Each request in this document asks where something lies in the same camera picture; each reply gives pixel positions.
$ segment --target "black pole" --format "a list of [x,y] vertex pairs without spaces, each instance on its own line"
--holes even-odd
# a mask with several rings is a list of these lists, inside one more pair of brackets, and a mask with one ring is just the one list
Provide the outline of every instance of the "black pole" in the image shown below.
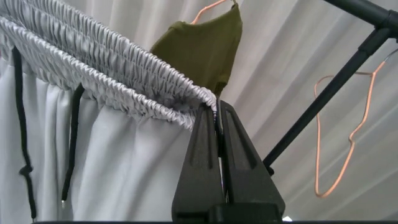
[[390,37],[390,29],[375,29],[368,38],[359,46],[358,51],[351,57],[346,65],[337,73],[326,88],[319,94],[314,102],[305,110],[303,115],[289,129],[285,136],[271,150],[262,161],[270,171],[270,165],[280,156],[287,146],[300,134],[309,122],[329,102],[337,91],[348,81],[358,68]]
[[325,0],[376,27],[385,22],[389,11],[366,0]]

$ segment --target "drawstring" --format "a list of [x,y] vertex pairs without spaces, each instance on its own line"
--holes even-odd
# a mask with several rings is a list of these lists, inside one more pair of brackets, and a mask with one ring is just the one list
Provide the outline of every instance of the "drawstring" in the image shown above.
[[29,200],[30,206],[30,216],[32,217],[33,222],[36,219],[36,203],[35,198],[33,196],[33,185],[32,179],[30,178],[30,173],[33,171],[33,167],[30,164],[29,153],[27,152],[27,135],[26,135],[26,116],[25,116],[25,108],[24,108],[24,100],[23,100],[23,76],[22,76],[22,60],[21,54],[18,49],[14,47],[12,49],[12,58],[14,60],[14,69],[15,69],[15,97],[16,97],[16,105],[17,112],[19,118],[19,127],[21,129],[21,146],[22,146],[22,155],[24,156],[25,166],[19,171],[20,175],[23,175],[26,180],[27,186],[27,196]]
[[80,98],[84,90],[85,89],[83,88],[83,86],[79,84],[79,86],[75,90],[75,93],[73,94],[73,99],[72,99],[72,118],[70,121],[70,142],[69,142],[69,165],[62,188],[62,196],[61,196],[62,208],[65,208],[65,202],[68,198],[70,180],[72,178],[73,169],[75,168],[75,152],[76,152]]

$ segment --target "white curtain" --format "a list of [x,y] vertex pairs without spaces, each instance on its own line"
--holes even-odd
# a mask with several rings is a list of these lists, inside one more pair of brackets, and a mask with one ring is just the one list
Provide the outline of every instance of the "white curtain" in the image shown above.
[[[65,0],[145,49],[177,20],[192,21],[210,0]],[[373,27],[323,1],[238,0],[243,36],[221,98],[231,103],[264,158],[313,101],[313,85],[335,74]],[[398,1],[373,1],[398,10]],[[225,2],[201,21],[231,7]],[[398,45],[387,41],[362,67],[372,72]],[[341,184],[325,199],[313,192],[316,123],[275,161],[274,182],[293,220],[398,219],[398,57],[376,77],[369,118]],[[361,121],[369,78],[353,76],[321,115],[321,191],[330,186]]]

